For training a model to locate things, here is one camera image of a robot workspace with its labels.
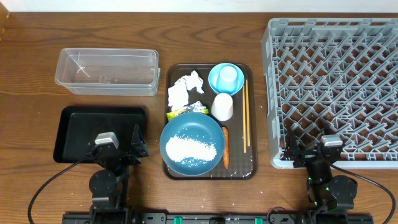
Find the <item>pile of white rice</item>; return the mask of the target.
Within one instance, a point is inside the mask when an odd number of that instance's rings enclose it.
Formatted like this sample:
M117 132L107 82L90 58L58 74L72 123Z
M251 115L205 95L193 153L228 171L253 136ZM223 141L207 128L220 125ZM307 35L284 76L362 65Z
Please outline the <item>pile of white rice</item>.
M208 145L192 138L183 138L177 135L167 141L165 151L168 157L174 162L182 162L188 158L212 161L217 155L213 144Z

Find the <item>orange carrot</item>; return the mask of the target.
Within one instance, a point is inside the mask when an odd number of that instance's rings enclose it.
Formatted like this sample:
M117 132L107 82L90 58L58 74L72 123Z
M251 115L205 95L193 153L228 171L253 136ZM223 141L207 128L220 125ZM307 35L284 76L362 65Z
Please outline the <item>orange carrot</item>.
M227 127L222 127L224 135L224 153L223 153L223 164L226 169L229 168L229 132Z

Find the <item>dark blue plate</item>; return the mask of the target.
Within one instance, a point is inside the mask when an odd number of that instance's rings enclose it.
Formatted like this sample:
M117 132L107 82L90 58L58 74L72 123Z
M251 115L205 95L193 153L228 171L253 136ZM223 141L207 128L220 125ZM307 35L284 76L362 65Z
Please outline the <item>dark blue plate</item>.
M212 161L193 158L182 162L172 161L165 151L167 141L175 135L192 138L208 145L213 144L217 155ZM163 161L174 172L186 176L199 176L214 169L224 153L224 135L221 126L210 116L201 113L185 113L169 121L161 134L159 149Z

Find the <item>green yellow snack wrapper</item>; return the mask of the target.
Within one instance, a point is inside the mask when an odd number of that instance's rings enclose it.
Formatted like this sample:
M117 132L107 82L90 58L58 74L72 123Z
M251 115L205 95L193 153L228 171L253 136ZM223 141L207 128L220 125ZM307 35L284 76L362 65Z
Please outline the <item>green yellow snack wrapper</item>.
M201 101L197 101L197 102L195 102L195 103L193 103L191 105L187 105L187 106L184 106L184 107L182 107L180 109L177 109L177 110L174 110L174 111L171 111L171 112L167 113L166 117L167 117L168 121L171 121L175 117L177 117L177 116L179 116L181 114L191 113L191 112L209 114L209 109L206 106L204 106Z

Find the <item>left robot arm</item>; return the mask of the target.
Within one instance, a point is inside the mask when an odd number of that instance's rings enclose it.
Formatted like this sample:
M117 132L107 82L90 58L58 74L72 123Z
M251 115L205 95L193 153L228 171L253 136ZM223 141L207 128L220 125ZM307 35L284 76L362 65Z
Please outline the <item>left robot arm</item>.
M127 206L129 168L142 162L149 152L141 129L134 125L131 140L122 146L114 132L100 133L90 151L93 161L102 167L89 181L93 205L88 223L128 224L140 222L140 216Z

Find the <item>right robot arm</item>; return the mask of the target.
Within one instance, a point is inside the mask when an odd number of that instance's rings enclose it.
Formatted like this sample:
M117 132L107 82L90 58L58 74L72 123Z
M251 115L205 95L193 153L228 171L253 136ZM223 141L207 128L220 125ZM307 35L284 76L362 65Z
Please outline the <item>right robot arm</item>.
M307 196L315 208L296 217L296 223L348 223L347 211L353 209L358 183L346 175L334 176L331 166L340 159L345 145L337 134L321 137L311 149L300 149L292 131L284 156L295 168L308 172Z

